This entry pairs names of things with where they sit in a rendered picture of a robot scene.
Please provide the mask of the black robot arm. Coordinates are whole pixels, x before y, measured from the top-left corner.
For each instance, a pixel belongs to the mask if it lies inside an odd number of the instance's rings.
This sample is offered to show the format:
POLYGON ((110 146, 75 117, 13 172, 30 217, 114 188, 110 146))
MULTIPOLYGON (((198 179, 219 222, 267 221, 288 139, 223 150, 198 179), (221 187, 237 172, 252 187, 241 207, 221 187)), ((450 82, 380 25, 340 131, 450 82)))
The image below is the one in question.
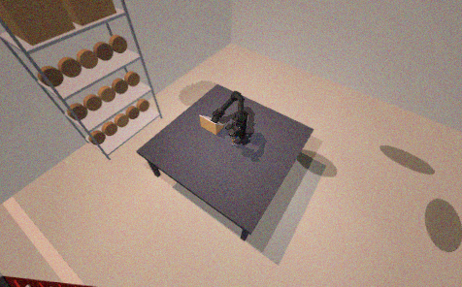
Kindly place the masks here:
POLYGON ((222 118, 224 115, 225 115, 225 111, 228 109, 228 107, 234 102, 234 101, 238 101, 238 112, 236 114, 236 117, 235 118, 232 118, 232 127, 230 129, 230 131, 228 132, 228 134, 231 136, 231 137, 234 137, 236 135, 239 135, 241 134, 242 132, 242 128, 241 126, 243 126, 244 124, 244 121, 245 121, 245 115, 244 115, 244 100, 245 98, 242 96, 242 94, 238 91, 233 91, 233 93, 231 94, 231 97, 230 99, 221 107, 221 108, 218 108, 217 110, 215 110, 213 112, 213 117, 211 119, 212 122, 214 123, 217 123, 218 124, 218 121, 220 118, 222 118), (239 123, 239 122, 241 123, 239 123))

